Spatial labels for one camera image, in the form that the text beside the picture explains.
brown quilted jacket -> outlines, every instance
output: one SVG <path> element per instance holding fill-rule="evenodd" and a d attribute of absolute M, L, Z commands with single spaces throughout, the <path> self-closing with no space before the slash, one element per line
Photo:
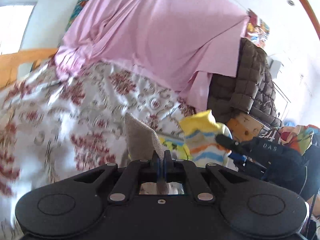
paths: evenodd
<path fill-rule="evenodd" d="M 207 108 L 217 122 L 226 123 L 242 111 L 268 126 L 280 126 L 266 57 L 263 49 L 241 38 L 236 78 L 213 74 Z"/>

knotted pink fabric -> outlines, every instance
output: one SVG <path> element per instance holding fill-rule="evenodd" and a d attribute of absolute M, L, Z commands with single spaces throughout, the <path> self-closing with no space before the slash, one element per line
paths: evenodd
<path fill-rule="evenodd" d="M 247 21 L 227 0 L 90 0 L 63 38 L 57 74 L 116 62 L 205 110 L 212 73 L 236 75 Z"/>

jacket sleeve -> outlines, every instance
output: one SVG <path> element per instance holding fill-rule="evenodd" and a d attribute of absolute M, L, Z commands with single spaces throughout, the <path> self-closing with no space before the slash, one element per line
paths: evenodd
<path fill-rule="evenodd" d="M 236 88 L 230 106 L 249 113 L 265 72 L 266 53 L 242 38 L 239 50 Z"/>

floral bedspread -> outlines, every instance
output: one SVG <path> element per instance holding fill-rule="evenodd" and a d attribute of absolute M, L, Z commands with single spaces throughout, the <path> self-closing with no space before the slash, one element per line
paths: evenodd
<path fill-rule="evenodd" d="M 124 114 L 181 137 L 193 111 L 148 78 L 98 63 L 57 80 L 50 62 L 0 92 L 0 239 L 18 239 L 17 201 L 30 190 L 109 162 L 125 166 Z"/>

teal patterned fabric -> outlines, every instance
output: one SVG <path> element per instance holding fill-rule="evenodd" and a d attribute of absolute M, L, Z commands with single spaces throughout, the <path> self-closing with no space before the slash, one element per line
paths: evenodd
<path fill-rule="evenodd" d="M 76 17 L 79 15 L 79 13 L 81 12 L 81 10 L 83 9 L 83 7 L 86 5 L 86 3 L 89 0 L 78 0 L 76 7 L 74 8 L 70 20 L 68 22 L 66 31 L 70 28 L 71 24 L 73 23 L 73 21 L 76 19 Z"/>

